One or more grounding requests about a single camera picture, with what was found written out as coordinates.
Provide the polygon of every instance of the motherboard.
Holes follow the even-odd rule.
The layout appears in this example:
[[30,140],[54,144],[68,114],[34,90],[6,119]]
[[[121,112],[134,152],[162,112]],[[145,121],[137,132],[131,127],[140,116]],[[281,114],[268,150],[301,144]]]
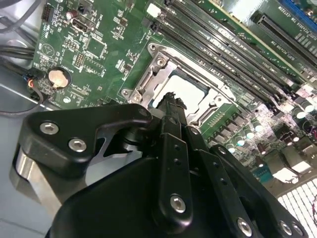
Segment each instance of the motherboard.
[[36,84],[59,109],[150,110],[174,92],[209,146],[256,170],[317,141],[314,20],[290,0],[48,0]]

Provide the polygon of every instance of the pcie slot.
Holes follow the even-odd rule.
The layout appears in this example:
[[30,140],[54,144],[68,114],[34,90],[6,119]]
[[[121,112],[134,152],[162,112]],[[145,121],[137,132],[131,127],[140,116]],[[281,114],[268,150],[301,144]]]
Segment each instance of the pcie slot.
[[274,103],[270,100],[267,95],[263,95],[263,93],[259,93],[257,89],[254,89],[250,84],[245,81],[242,81],[239,77],[237,77],[234,72],[230,72],[223,65],[218,63],[217,61],[212,60],[212,57],[206,55],[206,52],[202,50],[201,47],[198,47],[194,44],[194,41],[190,40],[190,37],[183,37],[182,35],[175,32],[170,27],[167,27],[164,24],[155,25],[155,30],[160,32],[161,34],[169,37],[170,39],[178,42],[184,48],[189,50],[196,58],[201,65],[204,65],[206,69],[208,69],[212,74],[219,77],[219,74],[222,75],[222,79],[226,82],[234,82],[240,87],[244,88],[247,92],[249,92],[255,98],[259,98],[263,103],[274,106]]
[[[182,18],[182,20],[180,20],[170,13],[166,14],[166,18],[176,24],[178,27],[182,28],[184,31],[188,32],[188,34],[191,34],[193,37],[198,38],[202,44],[204,44],[213,52],[219,54],[222,58],[235,65],[237,68],[239,68],[239,65],[241,65],[244,69],[240,68],[239,70],[250,79],[255,81],[257,84],[259,84],[266,91],[270,92],[273,95],[276,95],[277,101],[283,97],[276,90],[276,88],[278,88],[279,86],[275,84],[270,84],[270,81],[264,76],[265,74],[263,74],[258,68],[250,64],[249,60],[242,58],[239,54],[234,53],[227,44],[220,42],[214,36],[209,34],[206,30],[201,28],[198,24],[191,22],[192,25],[195,25],[195,28],[193,28],[191,25],[186,23],[185,18]],[[210,47],[211,43],[213,43],[213,45],[215,46],[218,46],[218,48],[215,49],[213,47]]]
[[[253,56],[254,59],[259,58],[261,61],[263,61],[263,63],[265,63],[265,66],[261,65],[256,60],[252,61],[252,63],[254,63],[258,68],[265,71],[266,74],[269,76],[269,78],[274,80],[275,83],[279,84],[281,88],[284,86],[288,87],[283,79],[290,80],[289,75],[287,75],[278,67],[276,67],[273,63],[267,60],[259,52],[255,51],[251,46],[249,46],[243,40],[236,37],[234,33],[232,33],[226,27],[221,25],[212,16],[210,16],[208,12],[201,9],[194,2],[192,2],[191,0],[182,0],[182,3],[180,3],[178,0],[175,0],[174,2],[171,3],[171,5],[177,8],[180,12],[182,12],[184,15],[189,17],[191,20],[195,21],[205,30],[215,35],[219,40],[225,42],[226,44],[230,44],[231,47],[235,49],[237,52],[239,52],[241,55],[245,55],[245,52],[248,52],[249,55]],[[220,35],[216,29],[213,29],[211,27],[211,25],[215,26],[217,29],[223,29],[225,31],[226,36]],[[294,81],[297,84],[302,83],[301,80],[294,77],[292,77],[291,81]]]
[[258,15],[253,18],[253,21],[291,55],[301,60],[303,64],[317,72],[317,68],[315,67],[317,60],[315,56],[293,41],[287,33],[279,28],[265,14]]
[[169,21],[165,23],[173,27],[174,30],[179,32],[181,35],[192,36],[193,42],[197,41],[197,44],[200,46],[201,49],[203,49],[203,52],[205,52],[205,54],[212,57],[214,60],[222,64],[224,63],[225,65],[228,65],[230,68],[234,69],[237,73],[237,76],[241,78],[241,80],[248,82],[254,88],[260,90],[264,95],[275,98],[277,102],[280,101],[282,96],[279,94],[279,92],[277,92],[273,88],[268,87],[265,82],[261,82],[257,78],[254,78],[252,74],[246,73],[247,71],[239,69],[238,65],[236,65],[237,62],[235,60],[233,60],[231,57],[227,57],[227,55],[223,54],[222,51],[213,47],[209,41],[204,39],[201,35],[195,33],[195,31],[191,29],[190,26],[183,24],[176,17],[170,14],[167,14],[167,19]]

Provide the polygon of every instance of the green circuit board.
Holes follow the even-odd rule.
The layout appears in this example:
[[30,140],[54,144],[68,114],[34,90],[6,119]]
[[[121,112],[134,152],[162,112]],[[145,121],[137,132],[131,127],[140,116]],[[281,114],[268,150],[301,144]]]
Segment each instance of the green circuit board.
[[[51,103],[61,109],[98,106],[111,99],[124,103],[120,89],[133,88],[151,59],[149,53],[144,51],[147,43],[162,41],[160,36],[141,24],[143,18],[148,16],[148,1],[91,3],[92,14],[87,18],[94,29],[87,33],[74,29],[65,17],[66,12],[76,8],[78,3],[77,0],[62,3],[49,1],[54,13],[51,22],[42,23],[33,65],[46,72],[54,66],[61,66],[71,73],[72,81],[69,87],[61,90],[52,89],[44,81],[40,84],[42,91],[51,95]],[[208,2],[206,4],[211,12],[216,12],[216,6]],[[218,12],[213,17],[223,19],[226,16]],[[228,21],[235,25],[236,35],[244,35],[245,40],[257,44],[263,55],[267,55],[281,69],[301,78],[292,67],[279,61],[274,53],[231,18]],[[169,42],[172,41],[165,39],[165,44]]]
[[[260,66],[273,73],[281,82],[288,83],[287,77],[289,77],[303,84],[314,84],[314,74],[308,75],[302,69],[300,62],[290,61],[288,57],[278,52],[276,45],[272,44],[267,36],[263,36],[263,33],[251,20],[243,21],[230,14],[227,2],[220,0],[175,0],[175,4],[181,3],[188,12],[199,16],[203,22],[209,24],[223,38],[226,38],[230,44],[243,51],[248,59],[245,62],[240,60],[238,54],[236,56],[232,52],[228,52],[229,47],[224,47],[217,41],[213,41],[217,50],[222,51],[223,55],[227,54],[226,57],[230,59],[229,62],[231,61],[232,65],[240,65],[240,68],[250,74],[258,75],[258,68],[250,64],[250,61],[256,61]],[[174,16],[186,28],[197,32],[202,41],[210,41],[209,36],[204,34],[203,28],[199,28],[195,23],[189,21],[174,6],[166,6],[164,0],[48,0],[44,10],[46,18],[41,25],[33,66],[47,73],[52,68],[61,67],[67,70],[71,76],[70,83],[65,88],[52,87],[47,76],[37,82],[41,91],[48,95],[49,102],[60,109],[97,107],[111,101],[120,104],[127,103],[121,90],[133,90],[137,85],[152,60],[147,45],[153,42],[173,47],[202,65],[188,47],[185,47],[174,37],[153,31],[149,24],[145,24],[146,22],[159,21],[147,12],[151,3],[166,12],[173,12]],[[237,1],[233,1],[232,5],[229,6],[235,6],[237,3]],[[88,13],[84,12],[78,15],[77,10],[81,5],[88,10]],[[303,29],[298,25],[296,26],[294,20],[287,17],[279,7],[280,4],[275,0],[263,1],[261,6],[254,6],[253,12],[254,9],[259,9],[263,13],[269,13],[269,16],[275,21],[282,19],[281,27],[287,30],[292,37],[296,37]],[[73,10],[76,10],[77,15],[71,21],[67,19],[67,14]],[[78,25],[77,20],[84,22],[85,25]],[[181,28],[173,28],[172,32],[175,36],[180,36],[186,41],[186,33]],[[253,46],[257,54],[241,42],[247,46]],[[223,67],[230,68],[226,62],[222,61],[223,55],[214,54],[210,57]],[[278,70],[269,66],[267,62],[270,62]],[[219,134],[222,126],[233,115],[240,113],[241,107],[254,112],[254,109],[261,104],[259,98],[249,92],[251,88],[255,92],[266,94],[265,88],[255,84],[247,84],[247,86],[242,87],[230,79],[224,81],[236,97],[238,106],[224,104],[200,126],[203,137],[210,145],[215,136]],[[271,89],[276,88],[276,85],[269,81],[267,84]],[[260,110],[259,113],[261,115],[249,114],[245,116],[245,123],[232,131],[232,137],[234,137],[254,117],[258,116],[261,116],[261,122],[267,125],[264,132],[258,134],[256,140],[249,143],[250,147],[238,148],[235,153],[235,156],[245,163],[253,158],[250,155],[256,148],[256,144],[262,142],[262,138],[268,138],[273,133],[270,128],[273,123],[287,122],[298,134],[301,134],[299,128],[295,128],[295,123],[291,122],[289,115],[274,120],[271,118],[272,114],[266,109]],[[222,144],[230,141],[231,137],[228,137]],[[272,148],[284,146],[276,139],[271,141],[271,144]]]

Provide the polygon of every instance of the mounting hole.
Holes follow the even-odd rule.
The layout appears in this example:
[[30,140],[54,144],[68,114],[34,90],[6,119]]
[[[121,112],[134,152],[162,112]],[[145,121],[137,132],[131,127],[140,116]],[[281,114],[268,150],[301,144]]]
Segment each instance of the mounting hole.
[[222,182],[223,185],[228,185],[227,181],[224,180],[223,178],[220,179],[220,182]]
[[175,120],[175,118],[170,117],[169,120],[173,123],[173,124],[177,124],[177,120]]
[[181,166],[181,165],[182,165],[182,162],[181,162],[179,159],[174,159],[174,163],[175,163],[177,166]]
[[213,166],[215,166],[217,169],[219,168],[219,164],[217,162],[213,162]]
[[155,51],[157,49],[157,47],[155,45],[150,45],[150,49],[151,49],[151,51]]

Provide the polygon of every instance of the ram slot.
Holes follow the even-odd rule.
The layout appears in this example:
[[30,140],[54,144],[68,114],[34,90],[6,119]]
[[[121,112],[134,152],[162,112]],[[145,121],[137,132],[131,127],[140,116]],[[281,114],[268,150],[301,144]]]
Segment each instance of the ram slot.
[[[285,94],[289,94],[292,91],[292,88],[286,82],[281,80],[281,78],[283,78],[284,80],[287,79],[288,76],[240,39],[235,40],[236,43],[234,44],[227,38],[221,36],[215,29],[210,27],[207,23],[202,21],[193,12],[191,12],[189,9],[187,9],[184,5],[180,4],[179,2],[175,2],[174,6],[171,6],[167,9],[170,12],[173,12],[173,14],[175,14],[178,17],[179,13],[181,13],[187,19],[189,19],[191,21],[191,25],[195,25],[195,28],[199,29],[198,31],[201,31],[203,35],[208,37],[212,36],[221,43],[225,44],[225,46],[227,46],[231,50],[231,53],[237,54],[239,58],[243,60],[238,61],[238,63],[240,63],[242,66],[248,64],[249,67],[252,67],[253,73],[261,80],[266,81],[266,83],[269,84],[271,87],[275,89],[281,89]],[[259,63],[257,61],[257,58],[263,61],[266,64],[266,66],[270,69],[266,68],[261,63]],[[281,78],[272,73],[272,71],[278,73]]]
[[196,42],[196,44],[200,46],[205,54],[207,54],[209,57],[212,57],[215,61],[220,62],[222,65],[227,65],[230,68],[234,69],[237,73],[237,76],[241,80],[247,82],[256,90],[260,90],[267,97],[274,98],[277,102],[279,102],[283,98],[276,90],[269,88],[263,82],[259,82],[256,78],[253,77],[253,75],[248,75],[243,69],[239,69],[236,65],[235,60],[233,60],[231,57],[227,57],[221,51],[213,47],[209,41],[204,39],[199,34],[195,33],[194,30],[191,29],[189,26],[183,24],[181,21],[171,15],[170,17],[172,17],[173,19],[167,18],[168,21],[165,21],[166,25],[170,25],[180,35],[191,36],[193,42]]
[[252,19],[262,30],[264,30],[273,40],[275,40],[287,52],[295,58],[301,60],[304,65],[317,72],[317,59],[296,41],[294,41],[285,31],[279,28],[265,14],[258,14]]
[[235,65],[240,74],[244,75],[244,77],[247,76],[249,79],[260,85],[263,89],[272,95],[275,95],[274,97],[277,101],[283,99],[283,96],[277,90],[279,87],[275,84],[271,84],[264,74],[259,71],[259,69],[254,67],[252,64],[249,64],[249,60],[243,59],[240,57],[240,55],[232,52],[228,45],[221,43],[218,39],[209,34],[199,25],[191,22],[187,17],[183,16],[181,19],[179,19],[179,17],[179,15],[176,17],[170,13],[166,14],[166,18],[169,21],[171,21],[173,24],[176,24],[179,28],[192,35],[194,38],[198,39],[205,47],[208,47],[211,51],[220,55],[221,58]]
[[205,30],[218,37],[219,40],[230,44],[236,52],[239,52],[241,55],[246,55],[247,53],[247,57],[252,57],[254,59],[252,63],[257,68],[265,71],[268,77],[274,80],[276,84],[280,85],[281,88],[288,88],[288,85],[285,83],[285,81],[295,82],[297,84],[303,83],[302,79],[298,79],[291,75],[288,75],[281,69],[276,67],[258,51],[254,50],[243,40],[238,38],[234,33],[232,33],[218,21],[216,21],[212,16],[209,15],[208,12],[201,9],[191,0],[182,0],[181,3],[178,0],[175,0],[173,3],[171,3],[170,8],[172,8],[171,6],[177,8],[192,21],[196,22]]
[[192,39],[190,36],[184,37],[164,24],[155,24],[152,26],[157,32],[162,35],[169,37],[171,40],[179,43],[185,49],[190,51],[195,60],[200,62],[201,65],[204,65],[213,75],[219,77],[219,74],[222,75],[222,79],[225,82],[231,82],[239,85],[241,88],[244,88],[255,98],[260,99],[264,104],[273,105],[274,103],[269,98],[269,95],[266,95],[265,92],[260,91],[258,88],[253,88],[252,83],[242,81],[238,76],[236,76],[234,70],[227,69],[222,64],[213,60],[213,57],[206,53],[207,49],[201,46],[196,40]]

